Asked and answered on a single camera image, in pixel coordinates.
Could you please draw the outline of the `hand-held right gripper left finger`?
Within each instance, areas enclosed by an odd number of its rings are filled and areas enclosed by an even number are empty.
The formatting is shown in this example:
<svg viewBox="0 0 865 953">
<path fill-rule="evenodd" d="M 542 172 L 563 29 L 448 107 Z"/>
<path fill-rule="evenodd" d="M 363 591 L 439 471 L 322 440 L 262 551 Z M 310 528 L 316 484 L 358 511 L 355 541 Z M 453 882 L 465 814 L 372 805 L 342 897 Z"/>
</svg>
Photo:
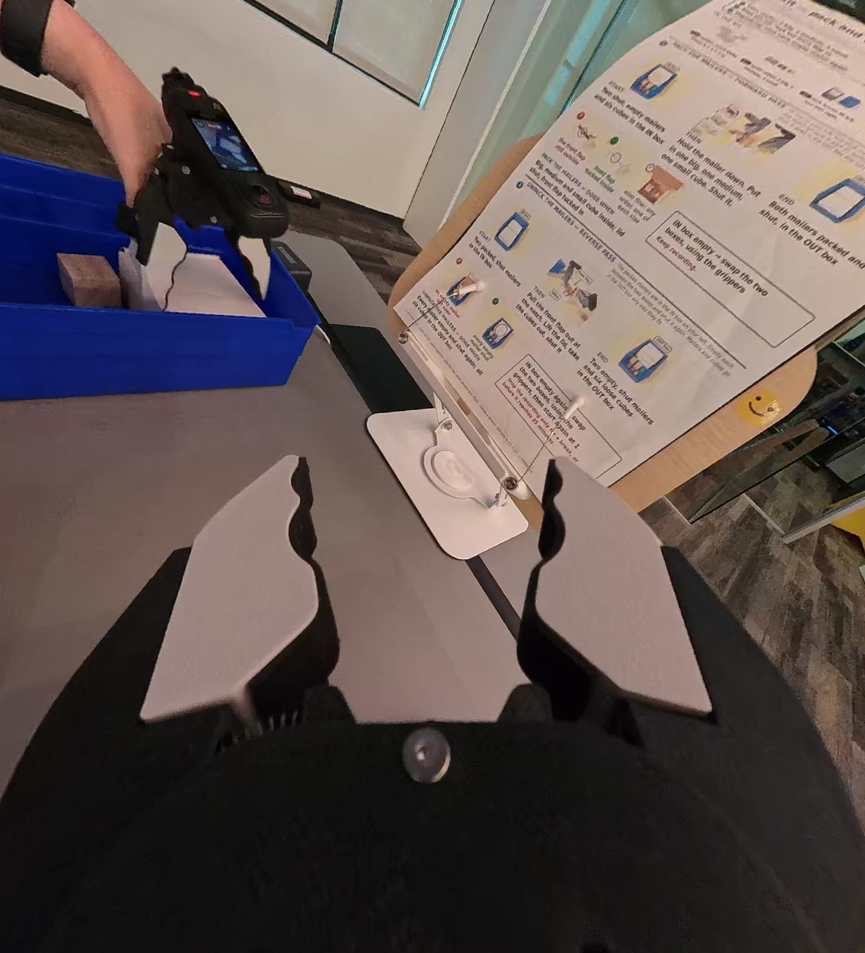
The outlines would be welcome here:
<svg viewBox="0 0 865 953">
<path fill-rule="evenodd" d="M 340 639 L 315 558 L 307 459 L 286 456 L 193 542 L 140 708 L 148 724 L 229 708 L 287 720 L 328 685 Z"/>
</svg>

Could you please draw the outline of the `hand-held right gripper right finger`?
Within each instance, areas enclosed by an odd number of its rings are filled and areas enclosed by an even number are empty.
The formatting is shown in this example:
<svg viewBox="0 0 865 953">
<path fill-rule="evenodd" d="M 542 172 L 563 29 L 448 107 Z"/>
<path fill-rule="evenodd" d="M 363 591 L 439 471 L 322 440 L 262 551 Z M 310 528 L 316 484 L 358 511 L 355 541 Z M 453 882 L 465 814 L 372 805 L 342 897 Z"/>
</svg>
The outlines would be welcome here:
<svg viewBox="0 0 865 953">
<path fill-rule="evenodd" d="M 552 459 L 517 658 L 557 721 L 638 703 L 706 718 L 712 699 L 661 543 L 616 494 Z"/>
</svg>

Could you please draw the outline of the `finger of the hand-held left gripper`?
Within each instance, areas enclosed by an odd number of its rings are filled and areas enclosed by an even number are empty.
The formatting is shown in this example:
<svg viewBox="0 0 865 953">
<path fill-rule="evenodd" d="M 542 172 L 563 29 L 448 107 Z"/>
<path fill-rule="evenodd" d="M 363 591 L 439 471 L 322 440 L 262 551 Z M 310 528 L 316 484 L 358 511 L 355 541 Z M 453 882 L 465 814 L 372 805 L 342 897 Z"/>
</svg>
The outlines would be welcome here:
<svg viewBox="0 0 865 953">
<path fill-rule="evenodd" d="M 164 312 L 174 287 L 180 253 L 155 255 L 147 265 L 140 264 L 137 248 L 119 251 L 119 279 L 124 306 L 133 311 Z"/>
</svg>

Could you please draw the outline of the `large wooden cube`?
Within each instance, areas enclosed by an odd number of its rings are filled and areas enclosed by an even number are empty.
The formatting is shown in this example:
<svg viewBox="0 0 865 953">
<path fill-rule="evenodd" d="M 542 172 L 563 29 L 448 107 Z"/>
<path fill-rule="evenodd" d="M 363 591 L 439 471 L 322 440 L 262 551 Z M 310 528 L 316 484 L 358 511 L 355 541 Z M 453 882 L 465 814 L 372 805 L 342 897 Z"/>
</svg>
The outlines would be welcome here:
<svg viewBox="0 0 865 953">
<path fill-rule="evenodd" d="M 124 305 L 121 280 L 104 256 L 58 253 L 62 288 L 72 306 L 119 309 Z"/>
</svg>

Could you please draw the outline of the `white cardboard mailer box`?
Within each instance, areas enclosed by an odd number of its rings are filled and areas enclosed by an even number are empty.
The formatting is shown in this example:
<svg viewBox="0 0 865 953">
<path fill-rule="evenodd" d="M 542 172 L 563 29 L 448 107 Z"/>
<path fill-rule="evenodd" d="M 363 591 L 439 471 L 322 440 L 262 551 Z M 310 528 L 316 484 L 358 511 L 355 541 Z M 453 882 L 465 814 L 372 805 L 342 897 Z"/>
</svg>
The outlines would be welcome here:
<svg viewBox="0 0 865 953">
<path fill-rule="evenodd" d="M 220 256 L 190 253 L 172 272 L 164 311 L 209 316 L 266 316 Z"/>
</svg>

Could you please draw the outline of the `blue plastic bin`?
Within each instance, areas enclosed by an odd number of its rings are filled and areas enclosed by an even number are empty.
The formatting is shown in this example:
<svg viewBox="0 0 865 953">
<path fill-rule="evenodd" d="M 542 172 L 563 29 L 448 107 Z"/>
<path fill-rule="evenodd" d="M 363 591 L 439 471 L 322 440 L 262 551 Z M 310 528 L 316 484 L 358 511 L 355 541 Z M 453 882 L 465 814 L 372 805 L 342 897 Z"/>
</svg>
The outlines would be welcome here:
<svg viewBox="0 0 865 953">
<path fill-rule="evenodd" d="M 129 243 L 116 228 L 124 196 L 118 180 L 0 153 L 0 401 L 285 384 L 321 320 L 278 259 L 258 316 L 225 315 L 205 292 L 183 303 L 198 259 L 216 258 L 248 290 L 218 228 L 178 224 L 190 254 L 167 312 L 71 303 L 57 255 L 116 268 Z"/>
</svg>

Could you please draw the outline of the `person's left forearm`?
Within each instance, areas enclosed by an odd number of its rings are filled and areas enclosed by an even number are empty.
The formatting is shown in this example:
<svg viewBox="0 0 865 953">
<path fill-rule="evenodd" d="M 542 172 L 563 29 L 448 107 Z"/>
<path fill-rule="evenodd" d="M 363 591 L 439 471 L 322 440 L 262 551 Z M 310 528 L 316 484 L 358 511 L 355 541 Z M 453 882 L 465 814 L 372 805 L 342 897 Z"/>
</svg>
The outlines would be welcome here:
<svg viewBox="0 0 865 953">
<path fill-rule="evenodd" d="M 0 1 L 0 52 L 34 77 L 54 77 L 90 114 L 105 94 L 145 88 L 70 2 Z"/>
</svg>

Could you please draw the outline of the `black box device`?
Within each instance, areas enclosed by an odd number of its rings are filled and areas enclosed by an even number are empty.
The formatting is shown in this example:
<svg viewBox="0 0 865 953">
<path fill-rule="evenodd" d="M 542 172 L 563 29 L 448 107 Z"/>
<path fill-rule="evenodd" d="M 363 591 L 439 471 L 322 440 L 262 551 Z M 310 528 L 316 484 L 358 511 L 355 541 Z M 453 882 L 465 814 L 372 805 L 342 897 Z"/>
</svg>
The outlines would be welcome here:
<svg viewBox="0 0 865 953">
<path fill-rule="evenodd" d="M 286 244 L 274 243 L 273 252 L 307 297 L 311 296 L 312 269 Z"/>
</svg>

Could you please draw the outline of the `person's left hand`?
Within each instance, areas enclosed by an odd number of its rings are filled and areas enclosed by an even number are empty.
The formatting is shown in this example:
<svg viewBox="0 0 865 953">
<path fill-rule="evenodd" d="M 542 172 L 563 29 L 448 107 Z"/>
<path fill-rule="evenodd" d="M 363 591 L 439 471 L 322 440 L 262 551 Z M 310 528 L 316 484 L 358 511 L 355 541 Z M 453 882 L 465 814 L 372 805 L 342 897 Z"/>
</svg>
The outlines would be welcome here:
<svg viewBox="0 0 865 953">
<path fill-rule="evenodd" d="M 171 139 L 161 104 L 150 92 L 105 94 L 91 112 L 92 122 L 110 152 L 133 208 L 155 162 Z"/>
</svg>

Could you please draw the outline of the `white sign stand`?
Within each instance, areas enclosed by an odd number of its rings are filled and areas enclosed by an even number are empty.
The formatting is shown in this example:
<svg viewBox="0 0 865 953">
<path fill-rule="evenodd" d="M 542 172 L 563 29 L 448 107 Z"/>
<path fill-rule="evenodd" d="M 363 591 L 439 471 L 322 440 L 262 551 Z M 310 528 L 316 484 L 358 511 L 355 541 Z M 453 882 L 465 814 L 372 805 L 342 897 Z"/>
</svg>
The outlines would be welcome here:
<svg viewBox="0 0 865 953">
<path fill-rule="evenodd" d="M 518 507 L 532 497 L 524 478 L 486 433 L 415 330 L 398 343 L 430 384 L 431 409 L 388 411 L 367 419 L 367 433 L 440 548 L 469 560 L 520 536 Z"/>
</svg>

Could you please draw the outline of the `glass window panel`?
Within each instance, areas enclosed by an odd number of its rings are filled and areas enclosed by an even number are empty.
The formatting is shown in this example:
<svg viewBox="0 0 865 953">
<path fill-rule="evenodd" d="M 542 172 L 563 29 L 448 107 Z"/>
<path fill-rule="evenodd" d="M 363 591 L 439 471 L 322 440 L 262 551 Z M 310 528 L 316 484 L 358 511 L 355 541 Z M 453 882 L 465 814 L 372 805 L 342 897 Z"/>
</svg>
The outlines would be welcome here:
<svg viewBox="0 0 865 953">
<path fill-rule="evenodd" d="M 424 108 L 463 1 L 249 1 L 278 23 Z"/>
</svg>

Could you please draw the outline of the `yellow smiley sticker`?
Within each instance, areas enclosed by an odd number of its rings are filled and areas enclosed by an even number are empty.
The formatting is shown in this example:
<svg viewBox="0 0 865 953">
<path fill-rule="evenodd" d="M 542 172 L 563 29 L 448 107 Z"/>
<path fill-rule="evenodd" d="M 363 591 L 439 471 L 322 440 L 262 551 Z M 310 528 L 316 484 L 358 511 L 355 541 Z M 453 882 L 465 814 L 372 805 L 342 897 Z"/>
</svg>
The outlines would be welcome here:
<svg viewBox="0 0 865 953">
<path fill-rule="evenodd" d="M 735 407 L 739 419 L 755 430 L 772 426 L 783 414 L 780 397 L 765 388 L 754 388 L 741 395 Z"/>
</svg>

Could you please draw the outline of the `instruction poster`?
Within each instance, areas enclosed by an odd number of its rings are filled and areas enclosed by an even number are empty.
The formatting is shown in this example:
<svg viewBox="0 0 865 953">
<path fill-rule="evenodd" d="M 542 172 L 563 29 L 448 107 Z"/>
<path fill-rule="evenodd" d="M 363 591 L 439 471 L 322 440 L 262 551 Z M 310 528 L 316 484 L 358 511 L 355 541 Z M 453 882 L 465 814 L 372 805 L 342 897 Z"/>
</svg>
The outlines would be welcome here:
<svg viewBox="0 0 865 953">
<path fill-rule="evenodd" d="M 394 310 L 532 494 L 556 457 L 627 476 L 865 312 L 865 13 L 711 2 L 640 42 Z"/>
</svg>

